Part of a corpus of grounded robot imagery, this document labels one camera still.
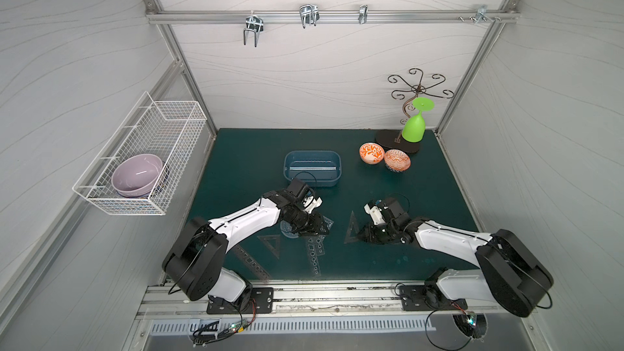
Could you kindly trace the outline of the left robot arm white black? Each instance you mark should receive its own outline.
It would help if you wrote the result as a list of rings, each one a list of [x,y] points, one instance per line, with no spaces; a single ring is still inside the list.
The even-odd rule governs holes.
[[[192,219],[164,258],[162,270],[192,302],[208,295],[245,307],[250,283],[224,267],[226,254],[256,232],[281,222],[300,236],[327,235],[327,223],[318,211],[322,203],[311,188],[283,189],[217,219]]]

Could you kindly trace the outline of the orange patterned bowl left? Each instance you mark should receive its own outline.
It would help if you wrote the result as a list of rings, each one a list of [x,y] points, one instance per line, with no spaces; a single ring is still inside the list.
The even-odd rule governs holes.
[[[382,146],[377,143],[368,142],[362,144],[359,148],[360,159],[366,164],[375,165],[384,160],[385,151]]]

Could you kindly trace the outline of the blue semicircle protractor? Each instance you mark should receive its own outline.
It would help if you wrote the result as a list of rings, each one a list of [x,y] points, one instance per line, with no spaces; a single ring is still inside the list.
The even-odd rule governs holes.
[[[279,225],[280,225],[279,227],[280,227],[281,233],[285,237],[287,237],[289,239],[297,239],[297,238],[299,238],[299,235],[293,231],[293,226],[290,223],[288,223],[286,221],[281,221],[279,223]]]

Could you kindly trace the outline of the clear stencil template ruler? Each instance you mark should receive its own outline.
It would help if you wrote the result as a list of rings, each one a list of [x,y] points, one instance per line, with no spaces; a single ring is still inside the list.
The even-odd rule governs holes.
[[[315,278],[321,276],[319,257],[325,255],[323,240],[324,236],[306,237],[304,240],[312,276]]]

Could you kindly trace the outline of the green table mat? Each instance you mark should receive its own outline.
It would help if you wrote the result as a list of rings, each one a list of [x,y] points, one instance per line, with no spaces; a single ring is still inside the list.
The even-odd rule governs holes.
[[[332,150],[341,156],[342,176],[335,187],[318,191],[320,213],[334,224],[319,258],[320,277],[313,277],[304,240],[285,237],[279,226],[263,229],[241,247],[271,280],[425,280],[441,267],[467,270],[469,263],[415,245],[344,244],[353,211],[358,225],[368,222],[364,205],[396,198],[413,217],[422,216],[459,229],[476,230],[475,221],[437,139],[427,133],[410,168],[391,172],[383,163],[362,162],[359,148],[373,141],[371,130],[222,129],[193,199],[192,217],[214,219],[238,211],[264,193],[283,189],[284,157],[294,150]],[[281,235],[280,259],[258,236]]]

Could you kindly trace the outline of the aluminium top rail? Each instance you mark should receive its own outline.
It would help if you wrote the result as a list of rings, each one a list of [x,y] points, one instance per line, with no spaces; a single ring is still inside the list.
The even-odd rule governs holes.
[[[374,10],[368,9],[365,24],[472,24],[458,20],[473,16],[477,9],[471,10]],[[515,23],[521,14],[516,11],[487,10],[489,16],[499,16],[500,23]],[[320,24],[359,24],[358,9],[356,10],[320,10]],[[244,25],[248,16],[258,16],[266,25],[298,24],[301,19],[299,11],[163,11],[148,14],[150,24],[217,24]]]

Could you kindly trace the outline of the metal single hook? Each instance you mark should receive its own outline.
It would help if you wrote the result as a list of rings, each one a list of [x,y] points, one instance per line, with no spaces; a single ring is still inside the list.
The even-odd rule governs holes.
[[[365,24],[367,22],[367,16],[368,16],[368,6],[361,5],[358,10],[358,23]]]

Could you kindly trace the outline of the metal hook right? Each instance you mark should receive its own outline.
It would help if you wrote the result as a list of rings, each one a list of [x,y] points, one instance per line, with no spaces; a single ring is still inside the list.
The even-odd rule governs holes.
[[[463,17],[459,16],[458,20],[463,23],[472,23],[472,24],[497,24],[502,22],[502,18],[499,16],[489,16],[488,8],[486,5],[479,7],[473,16]]]

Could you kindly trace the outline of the long thin clear ruler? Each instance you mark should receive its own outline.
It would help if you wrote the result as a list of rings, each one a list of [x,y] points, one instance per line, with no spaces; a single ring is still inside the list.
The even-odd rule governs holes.
[[[290,167],[290,172],[316,172],[316,171],[336,171],[335,166],[294,166]]]

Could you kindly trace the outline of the orange patterned bowl right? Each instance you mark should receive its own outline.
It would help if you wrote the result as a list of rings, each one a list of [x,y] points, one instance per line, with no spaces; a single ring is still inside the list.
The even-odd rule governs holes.
[[[411,159],[405,152],[399,149],[391,149],[385,153],[384,163],[388,170],[400,173],[410,168]]]

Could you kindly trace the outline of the metal double hook left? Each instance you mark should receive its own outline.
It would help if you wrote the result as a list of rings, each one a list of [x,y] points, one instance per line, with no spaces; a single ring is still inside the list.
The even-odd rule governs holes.
[[[243,43],[246,46],[250,37],[253,37],[253,46],[258,46],[260,33],[264,30],[264,21],[258,16],[248,16],[245,19],[243,30]]]

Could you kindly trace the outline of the dark straight stencil ruler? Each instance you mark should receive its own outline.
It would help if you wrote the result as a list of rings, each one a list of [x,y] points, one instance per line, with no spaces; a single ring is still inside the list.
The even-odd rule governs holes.
[[[246,250],[240,245],[235,245],[231,250],[236,258],[238,258],[255,276],[263,282],[267,282],[271,279],[267,270],[261,266]]]

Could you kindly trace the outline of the small clear triangle ruler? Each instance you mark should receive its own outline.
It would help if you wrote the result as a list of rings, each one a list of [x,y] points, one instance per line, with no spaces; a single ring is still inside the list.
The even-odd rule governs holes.
[[[260,240],[277,259],[280,259],[281,235],[258,236],[258,240]]]

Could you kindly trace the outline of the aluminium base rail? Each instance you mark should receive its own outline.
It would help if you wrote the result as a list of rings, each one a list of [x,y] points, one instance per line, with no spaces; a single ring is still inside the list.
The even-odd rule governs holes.
[[[256,282],[273,289],[270,317],[406,315],[398,296],[398,284],[407,280],[286,281]],[[206,316],[210,298],[190,300],[185,294],[170,294],[169,286],[150,286],[136,316],[144,319],[181,319]]]

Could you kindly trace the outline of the orange patterned bowl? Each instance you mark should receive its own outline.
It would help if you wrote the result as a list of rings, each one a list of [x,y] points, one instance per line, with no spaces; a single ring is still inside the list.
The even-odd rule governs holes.
[[[400,173],[410,168],[411,159],[405,152],[399,149],[391,149],[385,153],[384,163],[388,170]]]
[[[368,142],[362,144],[359,148],[360,159],[366,164],[375,165],[384,160],[385,151],[382,146],[377,143]]]

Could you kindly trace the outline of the green plastic goblet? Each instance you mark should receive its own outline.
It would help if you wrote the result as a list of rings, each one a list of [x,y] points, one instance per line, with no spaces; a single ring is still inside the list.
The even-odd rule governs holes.
[[[435,108],[435,102],[428,97],[417,97],[408,104],[408,107],[415,111],[416,115],[411,115],[411,117],[406,120],[404,128],[401,131],[401,136],[404,140],[411,143],[420,142],[424,137],[427,127],[423,113],[432,111]]]

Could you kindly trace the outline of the black metal cup stand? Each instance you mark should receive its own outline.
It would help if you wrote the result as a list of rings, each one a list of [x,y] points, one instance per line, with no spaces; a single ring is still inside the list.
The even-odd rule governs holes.
[[[403,101],[402,112],[405,118],[401,120],[402,128],[379,130],[375,135],[375,142],[385,150],[398,149],[406,154],[416,154],[420,151],[421,141],[427,124],[423,114],[435,108],[434,100],[453,99],[455,94],[449,89],[443,89],[441,95],[432,94],[429,89],[435,88],[446,81],[446,77],[439,73],[431,75],[433,84],[423,85],[424,71],[420,68],[408,70],[411,76],[419,76],[416,84],[409,83],[403,76],[392,74],[388,77],[391,84],[402,83],[406,89],[395,89],[391,96],[395,100]]]

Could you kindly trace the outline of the blue plastic storage box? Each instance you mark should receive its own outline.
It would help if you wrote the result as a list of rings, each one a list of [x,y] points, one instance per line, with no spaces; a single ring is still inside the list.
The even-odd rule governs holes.
[[[294,150],[284,157],[286,180],[299,179],[313,188],[331,188],[341,176],[341,156],[335,151]]]

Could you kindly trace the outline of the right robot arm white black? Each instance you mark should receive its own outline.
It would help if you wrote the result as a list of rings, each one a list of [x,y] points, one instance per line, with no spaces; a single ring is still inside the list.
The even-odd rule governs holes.
[[[416,245],[475,266],[474,270],[442,267],[426,279],[424,296],[433,310],[445,302],[495,302],[512,315],[526,318],[550,297],[554,278],[520,239],[509,230],[471,232],[414,218],[400,206],[366,205],[371,218],[357,237],[376,245]]]

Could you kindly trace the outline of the purple bowl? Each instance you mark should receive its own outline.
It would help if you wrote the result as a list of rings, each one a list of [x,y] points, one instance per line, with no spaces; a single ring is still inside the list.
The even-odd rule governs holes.
[[[163,161],[154,154],[138,154],[120,164],[110,179],[122,197],[139,198],[154,188],[163,169]]]

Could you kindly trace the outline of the metal double hook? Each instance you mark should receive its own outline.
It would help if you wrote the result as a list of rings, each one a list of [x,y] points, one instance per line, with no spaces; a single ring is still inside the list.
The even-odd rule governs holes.
[[[319,8],[314,4],[301,6],[299,8],[299,15],[304,29],[308,25],[316,26],[320,19]]]
[[[264,21],[258,16],[248,16],[245,19],[243,30],[243,43],[246,46],[250,37],[253,37],[253,46],[258,46],[260,33],[264,30]]]

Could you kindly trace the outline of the metal double hook centre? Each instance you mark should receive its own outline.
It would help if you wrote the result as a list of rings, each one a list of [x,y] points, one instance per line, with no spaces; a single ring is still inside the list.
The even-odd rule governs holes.
[[[299,8],[299,15],[304,29],[308,25],[316,26],[320,19],[319,8],[314,4],[301,6]]]

